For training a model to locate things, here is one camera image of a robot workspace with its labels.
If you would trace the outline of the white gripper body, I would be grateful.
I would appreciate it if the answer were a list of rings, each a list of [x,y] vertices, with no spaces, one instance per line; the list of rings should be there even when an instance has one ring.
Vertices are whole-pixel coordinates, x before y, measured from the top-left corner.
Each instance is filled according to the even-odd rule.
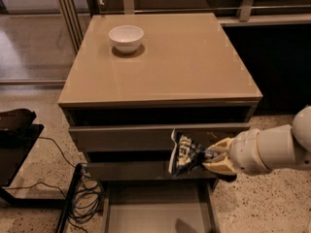
[[[229,148],[229,158],[234,168],[249,176],[271,173],[260,157],[258,135],[258,129],[243,131],[233,139]]]

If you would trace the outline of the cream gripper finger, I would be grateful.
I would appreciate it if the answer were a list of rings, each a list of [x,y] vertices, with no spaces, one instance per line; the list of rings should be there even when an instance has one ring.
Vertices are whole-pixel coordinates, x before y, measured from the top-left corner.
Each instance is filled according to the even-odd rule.
[[[207,170],[216,174],[228,176],[233,176],[237,174],[232,161],[227,155],[221,156],[220,158],[216,158],[213,160],[205,160],[203,162],[203,166]]]
[[[218,141],[216,144],[210,146],[208,150],[215,152],[217,154],[229,152],[232,142],[233,138],[224,138]]]

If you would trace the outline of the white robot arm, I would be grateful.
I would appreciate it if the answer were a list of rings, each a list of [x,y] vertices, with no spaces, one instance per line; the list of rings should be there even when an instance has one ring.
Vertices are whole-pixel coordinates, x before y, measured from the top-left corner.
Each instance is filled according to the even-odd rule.
[[[203,166],[216,174],[265,175],[276,169],[311,169],[311,107],[305,107],[291,124],[266,130],[251,129],[217,142],[220,153]]]

